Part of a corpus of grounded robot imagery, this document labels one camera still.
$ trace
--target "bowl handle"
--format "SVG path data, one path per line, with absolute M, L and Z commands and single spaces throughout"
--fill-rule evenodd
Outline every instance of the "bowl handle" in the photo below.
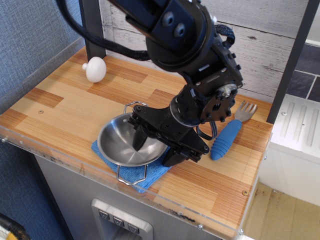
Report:
M 144 102 L 142 102 L 142 101 L 133 101 L 133 102 L 128 103 L 128 104 L 126 104 L 126 105 L 124 106 L 124 111 L 123 111 L 123 113 L 125 114 L 125 113 L 127 112 L 127 107 L 129 107 L 129 106 L 131 106 L 131 105 L 133 105 L 133 104 L 141 104 L 141 105 L 144 105 L 144 106 L 146 106 L 146 107 L 149 107 L 148 104 L 146 104 L 146 103 L 144 103 Z
M 146 180 L 146 177 L 147 177 L 147 166 L 148 166 L 148 164 L 144 165 L 144 176 L 143 176 L 142 179 L 137 180 L 137 181 L 135 181 L 135 182 L 129 182 L 129 181 L 126 181 L 126 180 L 124 180 L 123 178 L 120 177 L 120 167 L 121 167 L 121 166 L 118 165 L 118 166 L 117 166 L 117 171 L 116 171 L 116 179 L 117 179 L 119 182 L 124 183 L 124 184 L 126 184 L 126 185 L 128 185 L 128 186 L 136 185 L 136 184 L 138 184 L 138 183 L 143 182 L 144 180 Z

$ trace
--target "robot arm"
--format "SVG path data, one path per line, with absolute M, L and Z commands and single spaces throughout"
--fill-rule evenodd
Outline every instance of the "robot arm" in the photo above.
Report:
M 63 14 L 64 0 L 56 1 Z M 168 107 L 155 109 L 137 105 L 133 108 L 129 119 L 136 129 L 133 147 L 138 151 L 147 137 L 157 138 L 170 146 L 163 165 L 169 167 L 187 159 L 199 161 L 209 152 L 201 137 L 210 140 L 216 136 L 215 122 L 224 122 L 231 115 L 237 89 L 243 85 L 241 67 L 236 64 L 235 54 L 229 51 L 235 40 L 232 31 L 215 25 L 200 0 L 110 2 L 146 36 L 148 57 L 160 68 L 179 73 L 186 81 Z M 68 18 L 66 20 L 77 30 Z M 219 33 L 227 39 L 223 41 Z M 199 129 L 199 125 L 206 122 L 210 122 L 211 137 Z

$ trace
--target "control buttons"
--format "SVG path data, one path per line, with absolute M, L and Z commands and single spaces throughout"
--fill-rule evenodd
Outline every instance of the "control buttons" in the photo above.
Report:
M 113 222 L 114 222 L 116 225 L 120 226 L 120 227 L 124 227 L 124 226 L 125 226 L 124 221 L 122 221 L 122 220 L 119 219 L 119 218 L 116 218 L 115 216 L 113 217 Z
M 99 215 L 100 215 L 100 217 L 102 217 L 103 219 L 106 219 L 106 220 L 109 220 L 109 219 L 110 219 L 109 214 L 106 213 L 106 212 L 104 212 L 104 211 L 99 210 Z
M 133 232 L 134 234 L 139 234 L 139 228 L 136 226 L 131 225 L 130 223 L 128 224 L 128 229 L 130 232 Z

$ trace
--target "wood grain surface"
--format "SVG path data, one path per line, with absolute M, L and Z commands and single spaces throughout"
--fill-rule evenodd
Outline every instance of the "wood grain surface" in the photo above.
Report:
M 25 149 L 63 162 L 80 174 L 90 172 L 92 178 L 103 179 L 104 173 L 115 173 L 91 150 L 101 128 L 133 101 L 153 108 L 167 107 L 185 81 L 106 56 L 105 78 L 91 83 L 82 70 L 86 61 L 86 50 L 82 49 L 2 114 L 0 126 L 7 129 L 0 128 L 0 136 L 17 139 L 20 135 L 17 144 L 23 142 Z M 257 104 L 258 110 L 243 124 L 225 157 L 212 161 L 209 155 L 203 155 L 198 163 L 184 161 L 155 182 L 150 192 L 135 193 L 133 197 L 146 198 L 176 213 L 183 209 L 183 220 L 204 224 L 218 236 L 233 238 L 232 229 L 241 228 L 250 197 L 243 191 L 250 193 L 253 189 L 272 130 L 272 125 L 266 123 L 269 103 L 238 95 L 232 113 L 243 100 Z M 234 114 L 224 123 L 217 122 L 219 132 L 232 119 Z M 209 133 L 209 125 L 201 128 Z M 113 184 L 128 192 L 133 189 L 120 182 Z

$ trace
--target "white wooden wall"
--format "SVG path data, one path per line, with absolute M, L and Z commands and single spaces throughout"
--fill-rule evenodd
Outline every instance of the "white wooden wall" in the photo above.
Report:
M 239 93 L 272 103 L 285 70 L 309 0 L 202 0 L 219 23 L 231 27 L 230 48 L 242 66 L 244 86 Z M 146 50 L 145 37 L 125 21 L 125 15 L 107 0 L 99 0 L 104 37 L 130 49 Z M 114 52 L 108 55 L 151 68 Z

